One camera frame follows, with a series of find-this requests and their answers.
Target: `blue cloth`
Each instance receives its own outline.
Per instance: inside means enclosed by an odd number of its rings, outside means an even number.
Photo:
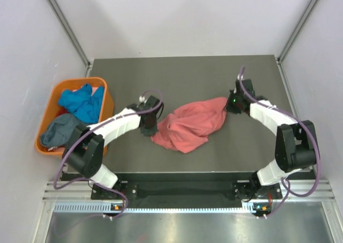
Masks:
[[[64,90],[58,100],[58,105],[85,123],[98,123],[103,92],[103,86],[99,86],[92,95],[90,84],[85,84],[75,92]]]

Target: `white wall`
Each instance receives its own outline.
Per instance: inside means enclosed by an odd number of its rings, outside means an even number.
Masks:
[[[309,0],[57,0],[89,58],[278,55]]]
[[[50,91],[85,67],[46,0],[0,0],[0,234],[29,242],[57,158],[34,138]]]
[[[343,213],[342,9],[342,0],[320,0],[284,67],[301,117],[315,123],[323,175]]]

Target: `gray cloth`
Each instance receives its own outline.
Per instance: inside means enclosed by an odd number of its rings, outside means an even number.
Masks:
[[[56,117],[49,124],[47,131],[40,135],[40,142],[46,148],[65,145],[68,142],[73,129],[81,123],[82,122],[73,114],[62,114]]]

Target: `gray table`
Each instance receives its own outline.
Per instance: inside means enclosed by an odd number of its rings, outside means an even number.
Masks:
[[[142,92],[160,89],[163,119],[189,102],[228,97],[242,65],[257,94],[290,111],[272,55],[95,60],[91,76],[106,80],[115,113],[138,102]],[[274,158],[274,147],[274,135],[259,122],[247,115],[228,114],[224,126],[193,152],[166,150],[136,130],[110,143],[104,164],[114,172],[255,171]]]

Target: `pink cloth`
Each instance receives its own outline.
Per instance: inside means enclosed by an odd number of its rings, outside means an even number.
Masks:
[[[224,124],[227,98],[192,102],[179,107],[158,123],[151,140],[166,149],[188,153],[208,141],[207,136]]]

